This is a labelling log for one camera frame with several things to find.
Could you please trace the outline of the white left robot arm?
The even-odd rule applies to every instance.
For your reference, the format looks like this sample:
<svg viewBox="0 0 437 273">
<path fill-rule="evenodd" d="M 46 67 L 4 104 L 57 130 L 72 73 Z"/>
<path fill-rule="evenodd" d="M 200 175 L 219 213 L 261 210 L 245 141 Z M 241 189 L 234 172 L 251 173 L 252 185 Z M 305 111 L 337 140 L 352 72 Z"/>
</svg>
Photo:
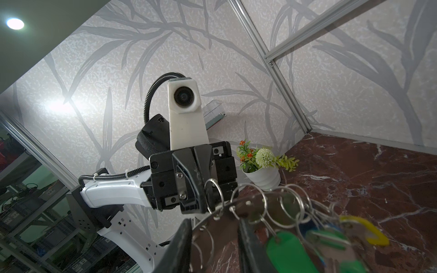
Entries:
<svg viewBox="0 0 437 273">
<path fill-rule="evenodd" d="M 177 72 L 152 84 L 143 119 L 135 146 L 149 165 L 118 175 L 105 168 L 82 175 L 67 201 L 77 227 L 111 240 L 143 272 L 188 273 L 195 245 L 191 220 L 183 220 L 162 246 L 132 222 L 125 206 L 178 207 L 184 215 L 215 213 L 237 187 L 231 146 L 209 141 L 198 85 Z"/>
</svg>

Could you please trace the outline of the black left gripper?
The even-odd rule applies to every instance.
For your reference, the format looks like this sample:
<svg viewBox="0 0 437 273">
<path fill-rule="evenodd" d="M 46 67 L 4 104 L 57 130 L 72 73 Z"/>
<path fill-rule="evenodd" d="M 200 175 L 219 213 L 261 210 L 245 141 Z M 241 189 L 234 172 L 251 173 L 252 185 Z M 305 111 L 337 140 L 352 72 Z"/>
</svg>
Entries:
<svg viewBox="0 0 437 273">
<path fill-rule="evenodd" d="M 229 142 L 161 152 L 151 157 L 151 176 L 141 184 L 156 210 L 180 207 L 183 214 L 204 214 L 228 201 L 237 187 Z"/>
</svg>

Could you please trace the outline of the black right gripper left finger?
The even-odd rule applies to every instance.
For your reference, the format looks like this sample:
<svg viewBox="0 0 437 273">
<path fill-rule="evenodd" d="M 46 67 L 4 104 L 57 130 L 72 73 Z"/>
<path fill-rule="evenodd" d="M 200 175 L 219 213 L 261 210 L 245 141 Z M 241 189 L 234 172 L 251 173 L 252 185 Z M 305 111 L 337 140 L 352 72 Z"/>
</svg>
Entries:
<svg viewBox="0 0 437 273">
<path fill-rule="evenodd" d="M 189 273 L 192 222 L 184 219 L 153 273 Z"/>
</svg>

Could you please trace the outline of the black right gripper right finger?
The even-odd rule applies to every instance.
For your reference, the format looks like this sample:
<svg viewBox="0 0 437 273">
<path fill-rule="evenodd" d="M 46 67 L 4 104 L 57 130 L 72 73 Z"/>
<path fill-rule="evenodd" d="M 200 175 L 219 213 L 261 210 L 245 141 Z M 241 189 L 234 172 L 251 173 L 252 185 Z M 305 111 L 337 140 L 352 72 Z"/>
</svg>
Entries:
<svg viewBox="0 0 437 273">
<path fill-rule="evenodd" d="M 241 273 L 277 273 L 249 221 L 241 218 L 238 227 Z"/>
</svg>

